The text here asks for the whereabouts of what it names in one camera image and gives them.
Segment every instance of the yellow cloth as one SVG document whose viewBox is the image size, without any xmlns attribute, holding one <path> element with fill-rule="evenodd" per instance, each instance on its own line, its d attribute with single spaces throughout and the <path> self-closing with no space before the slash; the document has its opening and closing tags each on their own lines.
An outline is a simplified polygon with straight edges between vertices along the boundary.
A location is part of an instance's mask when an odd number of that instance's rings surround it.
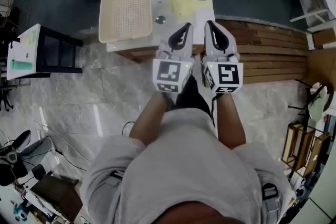
<svg viewBox="0 0 336 224">
<path fill-rule="evenodd" d="M 212 0 L 170 0 L 170 2 L 173 14 L 178 19 L 188 19 L 200 8 L 213 8 Z"/>
</svg>

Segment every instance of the strap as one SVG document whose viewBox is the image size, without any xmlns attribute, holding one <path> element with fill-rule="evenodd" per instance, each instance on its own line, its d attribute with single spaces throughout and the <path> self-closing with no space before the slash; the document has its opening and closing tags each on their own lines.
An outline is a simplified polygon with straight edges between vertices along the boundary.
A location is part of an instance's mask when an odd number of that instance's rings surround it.
<svg viewBox="0 0 336 224">
<path fill-rule="evenodd" d="M 261 188 L 262 204 L 261 215 L 262 223 L 276 224 L 280 215 L 280 197 L 278 189 L 274 184 L 266 183 Z"/>
<path fill-rule="evenodd" d="M 124 172 L 123 171 L 119 171 L 119 170 L 115 170 L 111 173 L 111 177 L 114 177 L 116 179 L 122 180 L 124 177 Z"/>
</svg>

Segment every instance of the black pants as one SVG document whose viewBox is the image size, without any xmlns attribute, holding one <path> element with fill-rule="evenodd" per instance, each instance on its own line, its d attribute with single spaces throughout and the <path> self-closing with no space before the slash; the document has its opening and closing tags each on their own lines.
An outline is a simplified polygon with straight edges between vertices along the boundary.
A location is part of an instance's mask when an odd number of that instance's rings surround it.
<svg viewBox="0 0 336 224">
<path fill-rule="evenodd" d="M 209 106 L 198 92 L 197 81 L 193 75 L 189 77 L 183 91 L 177 96 L 176 105 L 173 110 L 186 108 L 203 110 L 211 118 Z"/>
</svg>

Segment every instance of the white plastic basket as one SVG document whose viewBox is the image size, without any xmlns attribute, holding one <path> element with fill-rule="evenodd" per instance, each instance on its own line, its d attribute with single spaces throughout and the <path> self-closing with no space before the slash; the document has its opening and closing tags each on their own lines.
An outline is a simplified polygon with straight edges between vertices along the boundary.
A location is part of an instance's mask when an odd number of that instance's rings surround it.
<svg viewBox="0 0 336 224">
<path fill-rule="evenodd" d="M 146 37 L 152 31 L 151 0 L 101 0 L 100 42 Z"/>
</svg>

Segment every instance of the table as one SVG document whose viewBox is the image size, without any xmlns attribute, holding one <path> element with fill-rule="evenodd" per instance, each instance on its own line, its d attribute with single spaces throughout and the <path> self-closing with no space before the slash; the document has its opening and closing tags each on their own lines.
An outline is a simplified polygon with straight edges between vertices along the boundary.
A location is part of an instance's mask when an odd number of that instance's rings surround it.
<svg viewBox="0 0 336 224">
<path fill-rule="evenodd" d="M 7 80 L 48 78 L 50 73 L 82 73 L 75 67 L 76 46 L 83 42 L 37 24 L 8 44 Z M 27 70 L 13 69 L 12 61 L 30 63 Z"/>
<path fill-rule="evenodd" d="M 161 32 L 155 22 L 156 14 L 158 14 L 158 8 L 155 6 L 158 0 L 151 0 L 152 3 L 152 20 L 153 20 L 153 33 L 149 37 L 129 39 L 114 42 L 112 44 L 107 43 L 107 52 L 112 51 L 123 51 L 123 50 L 132 50 L 136 48 L 146 48 L 146 47 L 155 47 L 158 46 L 161 42 Z M 215 20 L 215 13 L 213 8 L 201 8 L 195 12 L 195 15 L 192 18 L 187 18 L 184 22 L 179 21 L 179 24 L 182 23 L 191 23 L 194 27 L 194 40 L 195 45 L 204 45 L 204 27 L 205 23 L 208 20 Z"/>
</svg>

